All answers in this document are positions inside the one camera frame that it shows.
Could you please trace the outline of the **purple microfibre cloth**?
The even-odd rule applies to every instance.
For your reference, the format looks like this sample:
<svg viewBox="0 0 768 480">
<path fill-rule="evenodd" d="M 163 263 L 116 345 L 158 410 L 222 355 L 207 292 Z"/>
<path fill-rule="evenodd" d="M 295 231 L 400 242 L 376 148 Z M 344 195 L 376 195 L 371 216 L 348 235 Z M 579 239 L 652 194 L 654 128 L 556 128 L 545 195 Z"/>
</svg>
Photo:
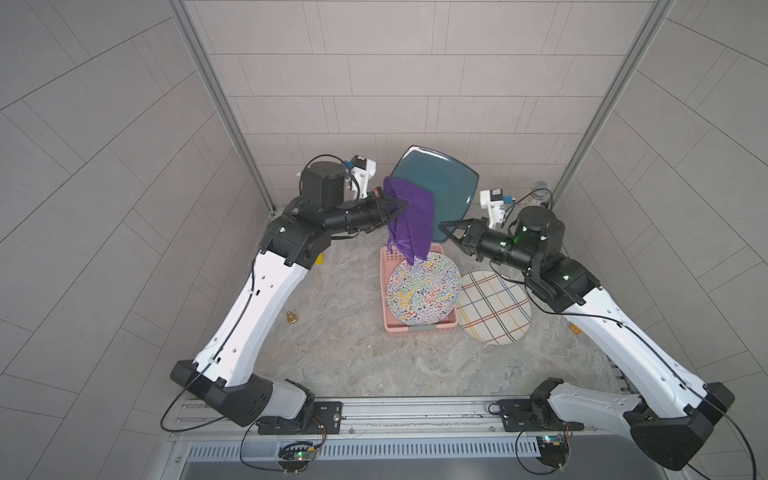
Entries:
<svg viewBox="0 0 768 480">
<path fill-rule="evenodd" d="M 426 260 L 432 242 L 433 194 L 408 180 L 392 176 L 384 179 L 383 189 L 385 194 L 408 203 L 405 212 L 388 225 L 388 248 L 396 247 L 409 265 L 416 259 Z"/>
</svg>

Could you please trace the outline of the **dark teal square plate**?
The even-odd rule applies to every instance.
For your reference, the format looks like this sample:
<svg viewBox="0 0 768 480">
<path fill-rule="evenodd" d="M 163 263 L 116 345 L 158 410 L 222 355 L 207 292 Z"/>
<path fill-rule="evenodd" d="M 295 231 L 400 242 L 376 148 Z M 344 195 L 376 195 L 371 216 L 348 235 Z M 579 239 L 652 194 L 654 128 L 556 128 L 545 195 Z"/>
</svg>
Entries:
<svg viewBox="0 0 768 480">
<path fill-rule="evenodd" d="M 475 197 L 479 175 L 461 161 L 433 149 L 412 145 L 392 171 L 392 176 L 408 180 L 434 198 L 432 241 L 443 243 L 439 229 L 444 221 L 463 220 Z"/>
</svg>

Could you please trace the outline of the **white plaid striped plate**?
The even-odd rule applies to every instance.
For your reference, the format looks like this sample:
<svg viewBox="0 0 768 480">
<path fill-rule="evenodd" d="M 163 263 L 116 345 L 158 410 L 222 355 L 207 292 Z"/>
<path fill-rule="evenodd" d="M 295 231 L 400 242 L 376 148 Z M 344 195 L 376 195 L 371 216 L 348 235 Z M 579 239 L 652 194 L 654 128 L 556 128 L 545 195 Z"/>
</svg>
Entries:
<svg viewBox="0 0 768 480">
<path fill-rule="evenodd" d="M 523 338 L 532 321 L 532 310 L 520 285 L 492 271 L 467 273 L 461 277 L 461 285 L 456 317 L 464 333 L 494 346 Z"/>
</svg>

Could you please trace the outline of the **colourful squiggle pattern plate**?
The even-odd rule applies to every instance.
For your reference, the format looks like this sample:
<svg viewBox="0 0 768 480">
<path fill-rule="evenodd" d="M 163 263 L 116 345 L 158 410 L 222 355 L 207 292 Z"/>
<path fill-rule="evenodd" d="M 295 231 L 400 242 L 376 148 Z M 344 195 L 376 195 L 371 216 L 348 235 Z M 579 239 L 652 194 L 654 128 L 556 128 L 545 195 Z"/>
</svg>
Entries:
<svg viewBox="0 0 768 480">
<path fill-rule="evenodd" d="M 385 284 L 389 312 L 407 326 L 433 325 L 456 308 L 462 290 L 458 266 L 445 254 L 430 251 L 413 264 L 403 260 Z"/>
</svg>

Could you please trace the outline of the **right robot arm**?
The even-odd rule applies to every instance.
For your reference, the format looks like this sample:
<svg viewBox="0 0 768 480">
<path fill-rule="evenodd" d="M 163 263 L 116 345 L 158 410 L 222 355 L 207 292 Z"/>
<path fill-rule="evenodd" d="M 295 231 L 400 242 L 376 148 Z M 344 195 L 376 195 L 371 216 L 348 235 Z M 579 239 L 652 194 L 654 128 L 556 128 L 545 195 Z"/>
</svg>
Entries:
<svg viewBox="0 0 768 480">
<path fill-rule="evenodd" d="M 546 207 L 522 209 L 511 234 L 485 219 L 443 221 L 440 231 L 465 254 L 517 269 L 545 313 L 577 326 L 634 386 L 630 395 L 581 389 L 550 378 L 531 393 L 541 424 L 581 423 L 632 440 L 651 460 L 684 469 L 733 405 L 721 383 L 706 383 L 659 347 L 600 281 L 561 252 L 565 226 Z"/>
</svg>

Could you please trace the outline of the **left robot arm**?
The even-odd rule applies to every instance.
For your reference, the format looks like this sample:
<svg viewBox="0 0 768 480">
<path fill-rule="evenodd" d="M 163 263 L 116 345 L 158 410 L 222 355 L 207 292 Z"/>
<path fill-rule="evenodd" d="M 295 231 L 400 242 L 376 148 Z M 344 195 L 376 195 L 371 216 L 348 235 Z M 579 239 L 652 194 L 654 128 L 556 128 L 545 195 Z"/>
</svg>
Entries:
<svg viewBox="0 0 768 480">
<path fill-rule="evenodd" d="M 254 372 L 255 361 L 292 292 L 332 242 L 388 225 L 408 207 L 369 188 L 374 161 L 322 154 L 299 174 L 299 194 L 269 222 L 249 276 L 212 339 L 192 360 L 180 360 L 170 378 L 239 426 L 259 422 L 302 431 L 313 421 L 314 395 L 289 380 Z"/>
</svg>

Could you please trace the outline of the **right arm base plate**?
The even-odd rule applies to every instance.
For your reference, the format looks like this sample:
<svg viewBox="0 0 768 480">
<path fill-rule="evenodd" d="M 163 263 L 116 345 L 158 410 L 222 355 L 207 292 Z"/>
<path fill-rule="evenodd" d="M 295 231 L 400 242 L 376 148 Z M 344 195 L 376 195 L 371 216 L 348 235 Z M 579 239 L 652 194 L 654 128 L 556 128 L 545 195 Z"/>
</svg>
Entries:
<svg viewBox="0 0 768 480">
<path fill-rule="evenodd" d="M 501 418 L 506 432 L 564 432 L 566 429 L 543 400 L 503 399 L 489 405 L 488 413 Z"/>
</svg>

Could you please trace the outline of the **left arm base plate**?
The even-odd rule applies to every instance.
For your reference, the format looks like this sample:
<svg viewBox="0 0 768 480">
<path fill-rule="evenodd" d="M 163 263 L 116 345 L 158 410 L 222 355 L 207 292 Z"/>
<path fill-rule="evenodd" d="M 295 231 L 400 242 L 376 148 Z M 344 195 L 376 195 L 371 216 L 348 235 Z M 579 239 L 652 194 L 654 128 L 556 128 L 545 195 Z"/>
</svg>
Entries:
<svg viewBox="0 0 768 480">
<path fill-rule="evenodd" d="M 261 417 L 256 425 L 259 435 L 338 434 L 342 419 L 342 402 L 309 400 L 296 418 Z"/>
</svg>

